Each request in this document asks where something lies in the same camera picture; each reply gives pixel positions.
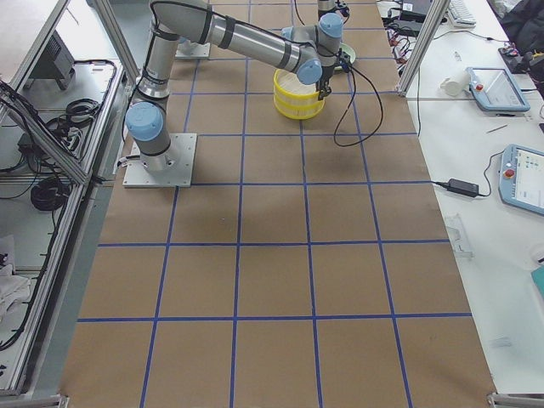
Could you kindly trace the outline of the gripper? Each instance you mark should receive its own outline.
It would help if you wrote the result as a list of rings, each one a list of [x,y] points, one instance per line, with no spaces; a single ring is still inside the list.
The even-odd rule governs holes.
[[[331,94],[331,87],[329,81],[334,74],[335,66],[323,66],[320,79],[318,81],[318,100],[322,101],[324,98]]]

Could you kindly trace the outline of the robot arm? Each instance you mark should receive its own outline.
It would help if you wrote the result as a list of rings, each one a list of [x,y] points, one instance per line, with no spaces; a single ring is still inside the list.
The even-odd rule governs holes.
[[[125,124],[139,148],[144,170],[159,173],[177,164],[179,149],[167,130],[168,83],[180,39],[221,49],[289,71],[319,99],[331,92],[329,80],[338,64],[343,20],[333,12],[315,25],[292,26],[280,35],[217,13],[203,1],[152,1],[152,26],[137,98],[125,115]]]
[[[337,0],[318,0],[317,9],[318,19],[325,14],[335,13],[337,11]]]

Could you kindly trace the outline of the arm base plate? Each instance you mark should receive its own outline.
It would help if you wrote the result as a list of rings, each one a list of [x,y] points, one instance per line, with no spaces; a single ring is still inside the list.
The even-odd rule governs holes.
[[[135,142],[123,186],[129,188],[190,187],[196,153],[195,133],[170,133],[169,149],[159,156],[142,155]]]

